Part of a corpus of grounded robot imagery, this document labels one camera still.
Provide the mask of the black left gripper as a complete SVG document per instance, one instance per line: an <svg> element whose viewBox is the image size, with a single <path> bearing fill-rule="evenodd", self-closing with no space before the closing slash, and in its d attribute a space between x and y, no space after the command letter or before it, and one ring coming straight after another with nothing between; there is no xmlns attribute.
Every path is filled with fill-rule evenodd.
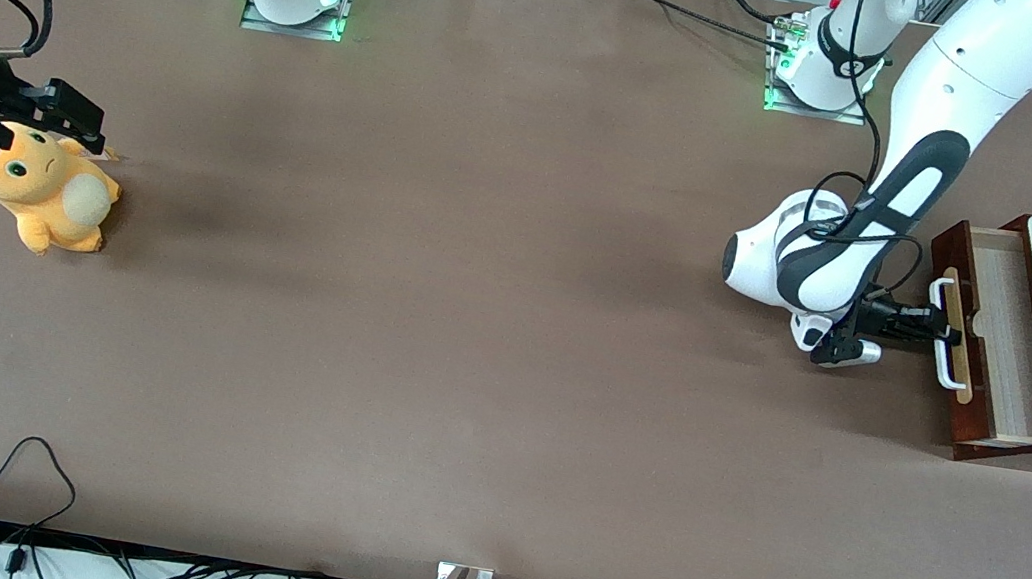
<svg viewBox="0 0 1032 579"><path fill-rule="evenodd" d="M899 305L886 288L867 285L841 320L839 334L850 340L858 334L960 347L963 334L945 327L946 316L932 305Z"/></svg>

